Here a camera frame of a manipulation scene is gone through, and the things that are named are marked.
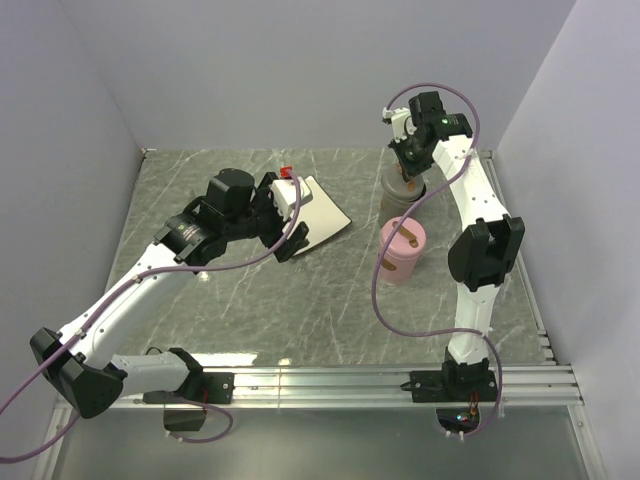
black mount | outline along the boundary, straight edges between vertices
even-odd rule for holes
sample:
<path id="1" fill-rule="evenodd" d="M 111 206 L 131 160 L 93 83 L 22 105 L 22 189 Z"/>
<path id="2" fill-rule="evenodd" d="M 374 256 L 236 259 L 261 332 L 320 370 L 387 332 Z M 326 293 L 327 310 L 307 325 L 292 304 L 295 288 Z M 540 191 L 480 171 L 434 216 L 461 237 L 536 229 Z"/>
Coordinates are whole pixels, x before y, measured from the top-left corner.
<path id="1" fill-rule="evenodd" d="M 233 398 L 234 377 L 230 372 L 204 372 L 191 355 L 181 348 L 169 351 L 185 362 L 189 375 L 174 395 L 167 392 L 147 392 L 142 401 L 148 404 L 176 404 L 184 398 L 201 403 L 228 405 Z M 206 420 L 206 410 L 165 410 L 162 414 L 164 428 L 169 432 L 197 432 Z"/>
<path id="2" fill-rule="evenodd" d="M 203 266 L 218 258 L 234 240 L 260 237 L 271 248 L 282 237 L 286 222 L 273 204 L 269 185 L 278 176 L 268 172 L 258 188 L 249 173 L 227 168 L 209 181 L 207 193 L 197 197 L 184 211 L 171 217 L 155 235 L 176 254 L 176 262 Z M 290 259 L 307 245 L 309 228 L 300 224 L 275 251 L 278 262 Z"/>
<path id="3" fill-rule="evenodd" d="M 498 395 L 496 377 L 489 370 L 489 359 L 480 363 L 458 364 L 445 350 L 442 370 L 416 370 L 409 373 L 409 382 L 400 388 L 411 392 L 413 403 L 469 402 L 477 394 L 480 402 L 495 402 Z"/>
<path id="4" fill-rule="evenodd" d="M 519 217 L 505 215 L 495 222 L 479 218 L 449 249 L 451 276 L 472 292 L 485 285 L 502 285 L 515 265 L 523 237 L 524 222 Z"/>
<path id="5" fill-rule="evenodd" d="M 454 135 L 469 138 L 473 135 L 463 114 L 447 115 L 438 92 L 419 93 L 409 100 L 409 110 L 415 132 L 410 135 L 405 124 L 407 138 L 389 143 L 389 148 L 398 157 L 405 181 L 431 168 L 433 151 L 440 140 L 449 140 Z"/>
<path id="6" fill-rule="evenodd" d="M 59 338 L 59 334 L 47 328 L 31 337 L 29 345 L 38 365 L 62 347 Z M 83 362 L 84 355 L 72 356 L 66 351 L 42 374 L 82 418 L 93 418 L 118 399 L 127 374 L 111 363 L 98 370 Z"/>

pink cup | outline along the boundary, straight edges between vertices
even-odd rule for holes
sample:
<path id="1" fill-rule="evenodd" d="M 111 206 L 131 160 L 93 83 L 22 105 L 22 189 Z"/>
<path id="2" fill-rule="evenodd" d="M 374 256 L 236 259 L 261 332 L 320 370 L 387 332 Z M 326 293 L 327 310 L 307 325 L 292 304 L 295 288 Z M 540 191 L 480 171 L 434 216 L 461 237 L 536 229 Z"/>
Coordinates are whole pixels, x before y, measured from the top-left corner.
<path id="1" fill-rule="evenodd" d="M 380 230 L 380 252 L 391 235 L 394 223 L 399 221 L 400 217 L 392 218 Z M 426 245 L 427 234 L 424 228 L 413 218 L 407 218 L 391 240 L 391 245 L 382 261 L 379 278 L 395 284 L 411 278 L 413 268 Z"/>

metal frame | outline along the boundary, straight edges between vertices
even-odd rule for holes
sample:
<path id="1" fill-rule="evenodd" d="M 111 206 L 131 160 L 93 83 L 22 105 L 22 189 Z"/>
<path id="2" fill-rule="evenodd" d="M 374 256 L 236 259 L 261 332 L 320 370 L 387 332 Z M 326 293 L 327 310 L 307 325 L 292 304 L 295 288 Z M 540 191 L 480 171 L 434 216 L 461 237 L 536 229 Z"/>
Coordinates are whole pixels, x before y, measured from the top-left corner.
<path id="1" fill-rule="evenodd" d="M 481 152 L 481 159 L 498 198 L 504 203 L 493 164 L 492 152 Z M 502 404 L 507 407 L 566 406 L 589 478 L 591 480 L 606 479 L 573 369 L 570 366 L 557 365 L 521 254 L 518 254 L 517 265 L 538 326 L 540 345 L 547 360 L 537 366 L 504 367 Z M 195 357 L 205 366 L 206 371 L 235 374 L 233 402 L 228 407 L 231 410 L 243 408 L 429 408 L 438 406 L 437 404 L 412 403 L 411 394 L 401 391 L 399 386 L 409 380 L 410 371 L 440 370 L 440 365 L 329 368 L 220 367 L 213 355 L 196 355 Z M 119 399 L 111 408 L 186 409 L 196 407 L 190 405 L 148 405 L 142 403 L 142 395 L 134 395 Z M 47 432 L 47 440 L 69 420 L 71 413 L 72 408 L 69 404 L 62 397 L 58 397 Z M 52 478 L 61 448 L 62 442 L 58 442 L 38 458 L 33 475 L 34 480 Z"/>
<path id="2" fill-rule="evenodd" d="M 582 461 L 590 480 L 606 480 L 607 473 L 584 405 L 568 407 Z"/>
<path id="3" fill-rule="evenodd" d="M 47 428 L 47 433 L 45 434 L 43 443 L 51 440 L 54 435 L 69 422 L 71 414 L 73 413 L 73 408 L 71 408 L 66 401 L 61 404 L 60 399 L 62 399 L 62 397 L 59 397 L 57 402 L 59 405 L 56 405 L 53 409 L 53 415 L 51 416 L 49 428 Z M 52 445 L 51 448 L 38 455 L 36 458 L 36 465 L 33 470 L 33 480 L 48 480 L 53 477 L 53 472 L 56 468 L 56 464 L 58 463 L 58 457 L 63 443 L 64 438 Z"/>
<path id="4" fill-rule="evenodd" d="M 204 365 L 207 355 L 195 356 Z M 440 371 L 440 365 L 362 367 L 205 367 L 205 372 L 235 374 L 233 401 L 229 408 L 345 409 L 425 408 L 460 404 L 412 403 L 411 393 L 400 385 L 413 370 Z M 504 368 L 503 404 L 506 406 L 582 405 L 571 367 L 522 366 Z M 142 395 L 117 400 L 113 409 L 157 409 L 162 404 L 142 403 Z M 196 408 L 170 405 L 167 408 Z"/>
<path id="5" fill-rule="evenodd" d="M 498 199 L 502 202 L 503 205 L 506 206 L 504 194 L 502 193 L 502 188 L 500 188 L 500 183 L 498 182 L 498 175 L 496 173 L 496 168 L 493 163 L 493 152 L 491 150 L 484 150 L 480 152 L 480 161 L 484 166 L 484 169 L 487 173 L 487 177 L 489 177 L 489 183 L 491 183 L 491 186 L 495 190 L 496 195 L 498 196 Z M 535 319 L 536 325 L 538 327 L 538 342 L 540 343 L 540 348 L 545 356 L 545 361 L 543 362 L 543 365 L 557 365 L 555 355 L 551 348 L 551 342 L 549 341 L 549 336 L 547 335 L 547 330 L 544 327 L 544 323 L 542 323 L 542 316 L 540 315 L 540 309 L 538 308 L 536 297 L 533 294 L 533 287 L 531 286 L 531 281 L 529 280 L 529 274 L 527 273 L 527 267 L 525 266 L 521 251 L 518 252 L 518 256 L 516 258 L 516 265 L 520 270 L 520 276 L 522 277 L 524 290 L 527 294 L 527 299 L 529 300 L 529 304 L 531 305 L 531 310 L 533 311 L 533 318 Z"/>

black bracket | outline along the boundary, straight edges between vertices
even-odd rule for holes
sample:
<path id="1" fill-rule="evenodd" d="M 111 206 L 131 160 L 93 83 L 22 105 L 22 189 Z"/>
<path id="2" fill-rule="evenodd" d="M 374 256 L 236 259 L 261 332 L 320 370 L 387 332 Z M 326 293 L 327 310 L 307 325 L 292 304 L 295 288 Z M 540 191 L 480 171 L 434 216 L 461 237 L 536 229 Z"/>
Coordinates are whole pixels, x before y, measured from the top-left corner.
<path id="1" fill-rule="evenodd" d="M 235 388 L 234 377 L 235 375 L 230 372 L 202 373 L 199 379 L 200 388 L 193 394 L 185 395 L 182 398 L 213 405 L 229 405 L 233 399 L 233 389 Z M 180 398 L 167 397 L 166 392 L 147 392 L 142 396 L 142 401 L 150 405 L 179 404 Z"/>
<path id="2" fill-rule="evenodd" d="M 498 398 L 496 376 L 489 370 L 489 359 L 468 365 L 458 364 L 448 349 L 441 370 L 414 370 L 409 381 L 400 385 L 411 392 L 413 403 L 495 402 Z"/>
<path id="3" fill-rule="evenodd" d="M 201 373 L 198 376 L 200 387 L 183 398 L 214 405 L 229 405 L 235 388 L 234 377 L 230 372 Z M 170 405 L 179 404 L 180 398 L 167 395 L 167 392 L 148 392 L 142 396 L 142 401 L 150 405 Z M 162 413 L 164 428 L 169 432 L 197 432 L 206 418 L 207 411 L 204 409 L 169 409 Z"/>
<path id="4" fill-rule="evenodd" d="M 484 383 L 475 383 L 470 390 L 478 393 L 478 401 L 495 402 L 498 398 L 498 389 L 495 376 L 489 371 L 489 376 Z M 459 403 L 468 402 L 468 395 L 453 394 L 443 382 L 442 372 L 437 370 L 413 371 L 409 373 L 409 381 L 400 385 L 403 392 L 411 392 L 413 403 Z"/>

cable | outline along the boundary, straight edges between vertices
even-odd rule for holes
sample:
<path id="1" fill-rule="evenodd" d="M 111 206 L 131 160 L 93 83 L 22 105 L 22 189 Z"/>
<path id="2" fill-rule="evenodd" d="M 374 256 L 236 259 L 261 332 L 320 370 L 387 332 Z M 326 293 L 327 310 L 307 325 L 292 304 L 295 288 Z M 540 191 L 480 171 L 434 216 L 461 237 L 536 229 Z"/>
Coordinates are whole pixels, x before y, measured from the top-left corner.
<path id="1" fill-rule="evenodd" d="M 237 263 L 232 263 L 229 265 L 221 265 L 221 266 L 213 266 L 213 267 L 190 267 L 188 265 L 177 265 L 175 267 L 160 267 L 160 268 L 153 268 L 151 270 L 146 270 L 140 274 L 138 274 L 138 282 L 144 280 L 147 277 L 151 277 L 153 275 L 159 275 L 161 273 L 170 273 L 170 272 L 193 272 L 193 273 L 199 273 L 199 272 L 224 272 L 227 270 L 234 270 L 237 268 L 243 268 L 243 267 L 248 267 L 250 265 L 254 265 L 258 262 L 261 262 L 262 260 L 264 260 L 265 258 L 267 258 L 268 256 L 272 255 L 278 248 L 280 248 L 282 246 L 282 244 L 287 240 L 287 238 L 289 238 L 289 235 L 291 235 L 291 233 L 293 232 L 293 229 L 295 228 L 296 222 L 298 221 L 298 216 L 300 215 L 300 207 L 301 207 L 301 203 L 302 203 L 302 188 L 300 187 L 300 179 L 298 178 L 298 176 L 293 172 L 293 170 L 289 170 L 288 171 L 289 175 L 291 176 L 291 179 L 293 180 L 293 185 L 295 187 L 296 190 L 296 202 L 293 208 L 293 215 L 291 217 L 291 220 L 289 222 L 289 225 L 287 226 L 285 232 L 282 234 L 282 236 L 280 237 L 280 239 L 271 246 L 271 248 L 269 248 L 266 252 L 258 255 L 257 257 L 251 259 L 251 260 L 246 260 L 244 262 L 237 262 Z M 53 362 L 55 362 L 64 352 L 68 351 L 71 347 L 73 347 L 76 343 L 78 343 L 78 340 L 80 340 L 80 335 L 84 335 L 87 330 L 89 328 L 91 328 L 91 326 L 98 320 L 98 318 L 100 318 L 100 315 L 102 315 L 104 313 L 104 311 L 109 307 L 109 305 L 111 305 L 120 295 L 122 295 L 124 292 L 126 292 L 129 288 L 131 288 L 133 285 L 137 285 L 136 281 L 134 280 L 127 280 L 126 282 L 122 283 L 118 288 L 116 288 L 113 292 L 111 292 L 111 294 L 109 296 L 107 296 L 100 305 L 98 305 L 98 307 L 93 311 L 93 313 L 91 315 L 89 315 L 89 317 L 87 318 L 87 320 L 82 324 L 82 326 L 80 327 L 80 329 L 78 330 L 78 333 L 76 333 L 75 335 L 72 335 L 69 340 L 67 340 L 66 343 L 64 343 L 58 350 L 56 350 L 49 358 L 47 358 L 44 362 L 42 362 L 38 368 L 36 368 L 36 370 L 29 375 L 19 386 L 18 388 L 16 388 L 10 395 L 9 398 L 7 399 L 7 401 L 5 401 L 2 406 L 0 406 L 0 415 L 2 415 L 5 410 L 9 407 L 9 405 L 11 405 L 14 400 L 18 397 L 18 395 L 20 395 L 25 388 L 27 388 L 31 382 L 33 382 L 36 378 L 38 378 L 47 368 L 49 368 L 49 366 L 51 366 L 51 364 Z M 33 458 L 36 455 L 39 455 L 40 453 L 42 453 L 44 450 L 46 450 L 47 448 L 49 448 L 51 445 L 53 445 L 53 443 L 55 443 L 55 441 L 59 440 L 60 438 L 62 438 L 62 436 L 64 435 L 64 433 L 66 433 L 67 431 L 69 431 L 69 429 L 71 428 L 71 426 L 73 426 L 73 424 L 75 423 L 75 421 L 77 420 L 77 418 L 73 418 L 60 432 L 58 432 L 56 434 L 56 436 L 49 442 L 47 442 L 45 445 L 47 445 L 45 447 L 45 445 L 42 445 L 41 447 L 28 452 L 24 455 L 20 455 L 18 457 L 0 457 L 0 464 L 5 464 L 5 463 L 17 463 L 17 462 L 21 462 L 24 460 L 28 460 L 29 458 Z"/>
<path id="2" fill-rule="evenodd" d="M 409 218 L 413 212 L 415 212 L 418 208 L 420 208 L 424 202 L 426 202 L 430 198 L 436 196 L 438 193 L 442 192 L 443 190 L 449 188 L 451 186 L 451 184 L 453 184 L 456 180 L 458 180 L 460 177 L 462 177 L 462 175 L 464 175 L 464 173 L 466 172 L 467 168 L 469 167 L 469 164 L 471 163 L 471 159 L 472 159 L 473 154 L 475 152 L 476 145 L 478 144 L 478 138 L 480 136 L 480 116 L 478 115 L 478 111 L 476 110 L 476 107 L 473 105 L 473 103 L 471 103 L 471 100 L 469 100 L 464 94 L 462 94 L 461 92 L 459 92 L 455 88 L 449 87 L 448 85 L 443 85 L 441 83 L 429 83 L 429 82 L 428 83 L 416 83 L 415 85 L 411 85 L 411 86 L 401 90 L 400 92 L 398 92 L 391 99 L 391 101 L 387 104 L 386 109 L 387 110 L 391 109 L 391 106 L 393 105 L 393 103 L 400 96 L 404 95 L 408 91 L 414 90 L 416 88 L 425 88 L 425 87 L 426 88 L 439 88 L 439 89 L 442 89 L 442 90 L 446 90 L 447 92 L 453 93 L 458 98 L 460 98 L 464 103 L 466 103 L 467 106 L 469 107 L 469 110 L 471 110 L 471 114 L 473 115 L 473 120 L 475 122 L 475 127 L 476 127 L 476 133 L 473 136 L 473 139 L 471 140 L 471 145 L 469 146 L 469 151 L 467 152 L 467 156 L 464 159 L 464 163 L 462 164 L 462 167 L 460 168 L 460 171 L 458 173 L 456 173 L 453 177 L 451 177 L 449 180 L 444 182 L 442 185 L 440 185 L 438 188 L 428 192 L 424 197 L 422 197 L 420 200 L 418 200 L 416 203 L 414 203 L 404 213 L 404 215 L 402 215 L 402 217 L 400 218 L 400 221 L 396 223 L 396 226 L 391 231 L 391 234 L 389 235 L 389 238 L 387 238 L 387 241 L 385 242 L 385 244 L 382 247 L 382 251 L 378 255 L 378 259 L 376 260 L 376 266 L 375 266 L 375 269 L 374 269 L 374 272 L 373 272 L 373 279 L 371 280 L 371 303 L 373 305 L 373 311 L 376 314 L 376 317 L 378 317 L 378 320 L 380 321 L 380 323 L 385 328 L 387 328 L 388 330 L 392 331 L 396 335 L 400 335 L 400 336 L 403 336 L 403 337 L 422 338 L 422 337 L 435 337 L 437 335 L 447 335 L 447 334 L 452 334 L 452 333 L 471 333 L 471 334 L 478 335 L 478 336 L 482 337 L 482 339 L 487 343 L 487 345 L 489 346 L 489 349 L 491 350 L 491 352 L 493 353 L 493 355 L 494 355 L 494 357 L 496 359 L 496 365 L 497 365 L 497 370 L 498 370 L 498 398 L 496 399 L 496 402 L 493 404 L 493 409 L 491 410 L 491 413 L 489 414 L 489 417 L 487 417 L 487 419 L 484 422 L 482 422 L 478 426 L 478 428 L 476 430 L 474 430 L 473 432 L 470 432 L 470 433 L 468 433 L 466 435 L 466 436 L 472 436 L 472 435 L 475 435 L 475 434 L 481 432 L 482 430 L 484 430 L 484 428 L 496 418 L 496 416 L 498 415 L 498 409 L 499 409 L 500 400 L 501 400 L 501 397 L 502 397 L 502 361 L 500 360 L 500 355 L 498 354 L 498 351 L 496 350 L 496 347 L 491 342 L 491 340 L 489 340 L 489 337 L 487 337 L 480 330 L 475 330 L 475 329 L 472 329 L 472 328 L 445 328 L 443 330 L 434 330 L 432 332 L 407 332 L 405 330 L 400 330 L 400 329 L 394 327 L 387 320 L 385 320 L 385 318 L 382 316 L 382 313 L 380 312 L 380 308 L 378 306 L 378 294 L 377 294 L 378 275 L 380 273 L 380 268 L 382 266 L 382 261 L 384 260 L 386 254 L 387 254 L 387 250 L 389 249 L 389 246 L 391 245 L 391 241 L 393 240 L 393 237 L 395 237 L 396 233 L 398 233 L 398 231 L 402 227 L 402 224 L 404 223 L 404 221 L 407 218 Z"/>
<path id="3" fill-rule="evenodd" d="M 29 460 L 30 458 L 33 458 L 36 455 L 40 455 L 42 452 L 47 450 L 49 447 L 54 445 L 58 440 L 60 440 L 62 437 L 64 437 L 64 435 L 69 430 L 71 430 L 71 427 L 73 427 L 76 424 L 76 422 L 78 421 L 79 418 L 80 418 L 80 415 L 78 415 L 77 413 L 74 412 L 72 414 L 72 416 L 71 416 L 71 420 L 69 420 L 69 423 L 67 423 L 64 427 L 62 427 L 60 429 L 60 431 L 58 433 L 56 433 L 51 440 L 49 440 L 48 442 L 40 445 L 35 450 L 33 450 L 31 452 L 28 452 L 28 453 L 25 453 L 23 455 L 18 455 L 16 457 L 0 457 L 0 465 L 9 465 L 9 464 L 12 464 L 12 463 L 20 463 L 20 462 L 24 462 L 25 460 Z"/>
<path id="4" fill-rule="evenodd" d="M 146 351 L 146 352 L 144 352 L 144 354 L 145 354 L 145 355 L 149 355 L 149 352 L 151 352 L 151 350 L 157 350 L 157 352 L 158 352 L 159 354 L 162 354 L 162 353 L 163 353 L 163 352 L 162 352 L 162 350 L 160 350 L 158 347 L 149 347 L 149 348 L 147 348 L 147 351 Z"/>

